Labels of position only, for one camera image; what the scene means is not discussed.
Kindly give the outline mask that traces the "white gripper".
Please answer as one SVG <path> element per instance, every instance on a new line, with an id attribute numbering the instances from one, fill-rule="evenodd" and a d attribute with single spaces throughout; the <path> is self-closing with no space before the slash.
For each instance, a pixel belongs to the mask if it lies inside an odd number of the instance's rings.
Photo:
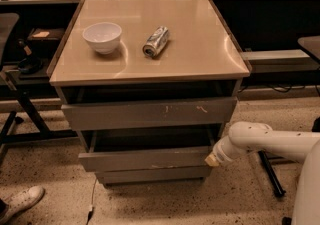
<path id="1" fill-rule="evenodd" d="M 213 147 L 205 162 L 210 167 L 227 165 L 244 155 L 244 150 L 234 145 L 228 136 L 221 138 Z"/>

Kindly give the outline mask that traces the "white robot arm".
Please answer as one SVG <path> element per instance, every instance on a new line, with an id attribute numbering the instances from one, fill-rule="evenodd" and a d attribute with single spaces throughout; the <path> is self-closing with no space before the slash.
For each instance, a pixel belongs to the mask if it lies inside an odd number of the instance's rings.
<path id="1" fill-rule="evenodd" d="M 205 162 L 226 165 L 252 151 L 265 150 L 300 163 L 291 225 L 320 225 L 320 133 L 277 131 L 264 123 L 237 122 L 214 144 Z"/>

